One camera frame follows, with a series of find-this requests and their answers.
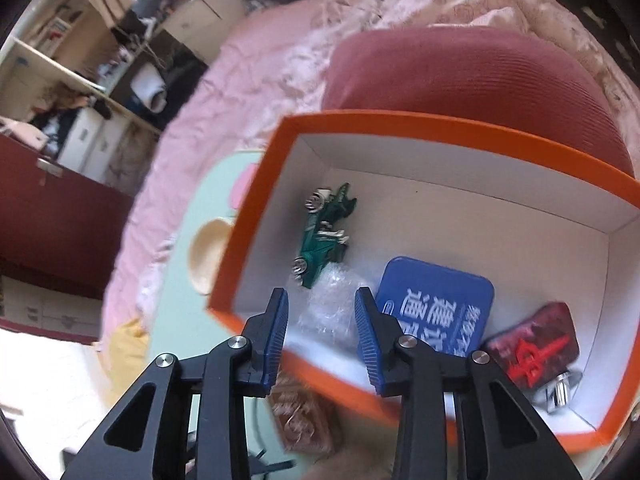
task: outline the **green toy car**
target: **green toy car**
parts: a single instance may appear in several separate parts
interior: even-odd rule
[[[331,189],[316,189],[305,202],[309,216],[300,256],[293,260],[291,270],[296,281],[306,288],[311,288],[326,264],[344,259],[349,237],[344,230],[334,230],[334,224],[347,218],[356,207],[358,199],[347,198],[348,190],[348,183],[335,194]]]

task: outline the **bed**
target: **bed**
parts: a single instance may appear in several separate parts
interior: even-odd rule
[[[638,88],[556,0],[302,0],[268,9],[236,28],[162,135],[106,290],[102,344],[140,314],[140,277],[207,171],[235,150],[264,147],[282,116],[320,109],[341,40],[363,30],[454,25],[515,30],[569,53],[602,89],[640,175]]]

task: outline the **triangular cutout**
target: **triangular cutout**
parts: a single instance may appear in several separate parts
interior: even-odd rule
[[[108,446],[140,451],[155,394],[156,386],[154,384],[144,384],[138,390],[131,402],[122,410],[116,421],[104,434],[104,441]]]
[[[497,382],[489,384],[495,413],[498,417],[498,430],[502,445],[506,449],[531,444],[538,439],[538,432],[529,419],[520,410],[507,390]]]

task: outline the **yellow cloth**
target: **yellow cloth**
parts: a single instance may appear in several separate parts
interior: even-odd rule
[[[148,364],[146,362],[146,348],[148,345],[149,334],[142,328],[138,318],[120,325],[111,334],[109,342],[110,406],[113,406],[120,399],[146,368]]]

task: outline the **cabinet handle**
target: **cabinet handle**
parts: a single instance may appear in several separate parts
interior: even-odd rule
[[[56,166],[53,162],[49,162],[46,158],[39,158],[36,161],[36,168],[56,177],[62,176],[62,168]]]

